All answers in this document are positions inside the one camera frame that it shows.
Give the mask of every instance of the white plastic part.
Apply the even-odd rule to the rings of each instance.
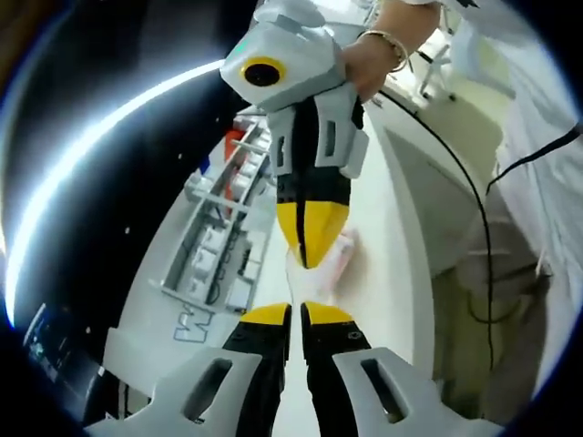
[[[255,173],[257,173],[257,166],[254,166],[253,164],[251,164],[250,162],[245,162],[240,170],[239,173],[242,174],[243,176],[246,176],[248,178],[252,178],[253,175]]]
[[[212,264],[217,256],[204,249],[200,248],[192,260],[192,268],[194,269],[194,276],[200,280],[206,280],[209,276]]]
[[[200,300],[200,302],[204,303],[207,300],[208,292],[209,288],[204,284],[204,282],[194,277],[190,278],[187,293],[191,298]]]
[[[265,247],[267,236],[262,232],[249,232],[247,240],[251,244],[251,253],[249,261],[261,263],[263,257],[263,248]]]
[[[233,178],[230,183],[230,189],[233,194],[233,198],[239,201],[243,197],[243,193],[251,184],[251,178],[248,178],[241,173]]]
[[[348,179],[357,179],[363,171],[364,158],[368,148],[368,137],[362,130],[357,130],[354,136],[353,147],[348,156],[348,163],[340,169],[341,174]]]
[[[247,309],[250,295],[251,284],[244,279],[236,278],[230,286],[225,305],[230,310],[242,312]]]
[[[259,262],[248,261],[247,266],[245,266],[245,278],[253,281],[257,280],[260,266]]]
[[[224,240],[225,232],[220,229],[207,228],[202,238],[202,247],[212,253],[219,253],[220,244]]]

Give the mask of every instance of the black circle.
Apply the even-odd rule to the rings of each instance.
[[[255,86],[272,86],[280,81],[277,68],[267,64],[253,64],[245,70],[245,79]]]

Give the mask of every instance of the human hand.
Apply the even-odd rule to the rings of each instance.
[[[363,102],[382,87],[391,70],[399,65],[393,48],[379,36],[368,35],[343,50],[346,76],[356,85]]]

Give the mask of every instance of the gold bracelet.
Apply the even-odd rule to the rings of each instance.
[[[391,73],[396,73],[397,71],[403,70],[407,66],[407,59],[409,58],[409,53],[407,49],[404,47],[403,43],[399,41],[397,38],[389,34],[388,32],[384,32],[382,30],[367,30],[362,32],[359,39],[363,36],[367,35],[375,35],[380,36],[383,40],[385,40],[394,51],[394,54],[397,56],[399,60],[399,65],[391,70]]]

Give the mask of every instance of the white lab coat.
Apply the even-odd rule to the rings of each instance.
[[[433,0],[403,0],[420,5]],[[509,109],[495,174],[565,135],[577,111],[537,34],[500,0],[440,0],[508,63],[516,100]],[[577,139],[499,182],[508,210],[553,277],[539,389],[555,367],[583,300],[583,140]]]

